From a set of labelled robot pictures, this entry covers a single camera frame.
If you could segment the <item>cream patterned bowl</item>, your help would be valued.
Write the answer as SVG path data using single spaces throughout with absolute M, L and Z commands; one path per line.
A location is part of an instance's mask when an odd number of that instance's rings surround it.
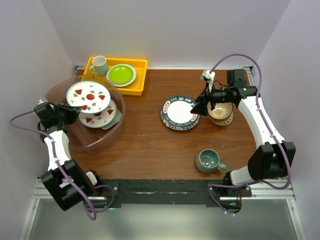
M 226 126 L 232 122 L 234 117 L 234 107 L 232 103 L 216 103 L 213 109 L 211 109 L 211 107 L 211 103 L 208 102 L 208 115 L 214 124 Z

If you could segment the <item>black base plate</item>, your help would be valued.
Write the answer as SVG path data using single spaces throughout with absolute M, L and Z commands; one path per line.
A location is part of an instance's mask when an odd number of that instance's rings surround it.
M 240 209 L 241 200 L 252 196 L 249 187 L 218 188 L 221 180 L 163 180 L 163 179 L 103 179 L 102 183 L 112 187 L 107 189 L 107 202 L 115 193 L 112 208 L 124 204 L 152 205 L 205 205 L 216 207 L 215 200 L 228 209 Z

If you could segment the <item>dark floral plate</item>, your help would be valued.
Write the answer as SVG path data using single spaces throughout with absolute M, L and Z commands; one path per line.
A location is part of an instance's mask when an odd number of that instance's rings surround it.
M 169 129 L 183 132 L 183 131 L 188 131 L 188 130 L 194 128 L 198 124 L 200 117 L 198 117 L 190 126 L 186 126 L 186 127 L 174 126 L 172 124 L 169 124 L 164 118 L 161 118 L 161 120 L 163 121 L 164 125 L 166 127 L 168 127 Z

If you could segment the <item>light blue divided plate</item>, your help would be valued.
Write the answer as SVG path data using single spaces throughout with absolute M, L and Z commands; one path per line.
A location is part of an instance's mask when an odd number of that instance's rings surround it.
M 111 120 L 111 122 L 109 122 L 105 126 L 102 126 L 101 129 L 107 130 L 107 129 L 113 127 L 115 124 L 117 124 L 120 121 L 121 117 L 122 117 L 122 113 L 119 110 L 117 110 L 115 117 Z

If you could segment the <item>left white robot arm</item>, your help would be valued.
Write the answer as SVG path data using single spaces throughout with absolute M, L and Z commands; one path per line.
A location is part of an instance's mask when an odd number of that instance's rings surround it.
M 39 100 L 33 111 L 40 119 L 37 130 L 44 127 L 40 134 L 49 155 L 48 170 L 40 179 L 58 206 L 66 211 L 81 202 L 84 196 L 99 196 L 104 190 L 100 177 L 93 170 L 84 172 L 69 150 L 67 125 L 76 122 L 81 107 Z

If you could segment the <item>pale green white mug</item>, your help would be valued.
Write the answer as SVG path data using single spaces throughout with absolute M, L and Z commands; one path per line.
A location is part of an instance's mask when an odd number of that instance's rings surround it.
M 108 70 L 107 58 L 102 55 L 94 57 L 92 60 L 92 66 L 89 67 L 89 71 L 92 74 L 98 74 L 103 77 L 107 75 Z

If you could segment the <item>teal ceramic mug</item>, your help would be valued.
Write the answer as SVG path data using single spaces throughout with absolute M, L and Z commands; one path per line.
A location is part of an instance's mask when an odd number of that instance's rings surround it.
M 198 153 L 195 159 L 196 167 L 206 174 L 219 171 L 226 171 L 227 166 L 220 161 L 220 156 L 213 149 L 204 149 Z

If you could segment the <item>green rim lettered plate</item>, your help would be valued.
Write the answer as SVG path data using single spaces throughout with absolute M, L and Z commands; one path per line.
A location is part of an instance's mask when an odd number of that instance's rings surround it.
M 176 95 L 170 97 L 160 110 L 160 117 L 175 127 L 188 127 L 198 117 L 198 114 L 192 114 L 191 110 L 196 103 L 189 97 Z

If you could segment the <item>clear pink plastic bin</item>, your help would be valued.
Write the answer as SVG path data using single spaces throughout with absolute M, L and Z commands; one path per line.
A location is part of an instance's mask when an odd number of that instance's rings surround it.
M 46 94 L 46 99 L 53 104 L 70 106 L 66 101 L 66 93 L 72 85 L 83 82 L 81 81 L 83 76 L 79 75 L 59 83 Z M 83 125 L 78 116 L 74 124 L 67 126 L 70 148 L 80 152 L 98 153 L 112 145 L 122 134 L 126 116 L 125 100 L 110 81 L 105 87 L 110 93 L 111 100 L 115 102 L 117 110 L 122 113 L 120 121 L 109 129 L 90 128 Z

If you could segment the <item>yellow plastic tray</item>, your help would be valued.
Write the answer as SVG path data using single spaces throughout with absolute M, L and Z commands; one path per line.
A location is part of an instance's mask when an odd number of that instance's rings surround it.
M 90 67 L 93 65 L 92 60 L 94 56 L 90 57 L 87 65 L 84 69 L 84 74 L 81 77 L 81 81 L 93 81 L 107 87 L 107 78 L 105 76 L 100 76 L 98 74 L 92 74 L 90 71 Z M 148 61 L 146 59 L 132 59 L 132 58 L 114 58 L 114 57 L 106 57 L 106 62 L 108 68 L 118 65 L 118 64 L 127 64 L 131 65 L 136 70 L 136 78 L 133 83 L 128 86 L 116 87 L 120 94 L 122 95 L 130 95 L 130 96 L 141 96 L 144 90 L 146 72 L 148 67 Z

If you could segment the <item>watermelon plate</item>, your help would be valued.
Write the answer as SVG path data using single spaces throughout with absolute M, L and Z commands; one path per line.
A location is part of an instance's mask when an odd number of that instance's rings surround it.
M 107 108 L 111 101 L 108 89 L 94 81 L 80 81 L 66 92 L 66 102 L 72 107 L 81 107 L 81 113 L 96 114 Z
M 79 121 L 88 128 L 101 128 L 109 124 L 116 116 L 117 106 L 116 103 L 111 100 L 107 108 L 98 113 L 80 113 Z

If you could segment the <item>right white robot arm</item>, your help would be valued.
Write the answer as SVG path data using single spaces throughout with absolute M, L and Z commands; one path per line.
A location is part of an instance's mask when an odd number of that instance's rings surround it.
M 208 116 L 208 106 L 233 103 L 247 121 L 256 144 L 256 151 L 246 166 L 225 174 L 223 192 L 233 197 L 241 187 L 283 177 L 287 178 L 283 188 L 287 188 L 291 183 L 291 165 L 296 146 L 286 141 L 276 130 L 263 106 L 258 88 L 247 84 L 244 70 L 228 70 L 227 87 L 221 89 L 214 87 L 214 71 L 204 70 L 200 78 L 205 81 L 205 87 L 190 112 Z

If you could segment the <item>lime green plate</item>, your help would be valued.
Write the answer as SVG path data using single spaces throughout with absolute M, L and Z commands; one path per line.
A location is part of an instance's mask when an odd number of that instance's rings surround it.
M 136 69 L 129 64 L 117 64 L 111 67 L 106 79 L 113 83 L 116 87 L 126 87 L 132 84 L 137 77 Z

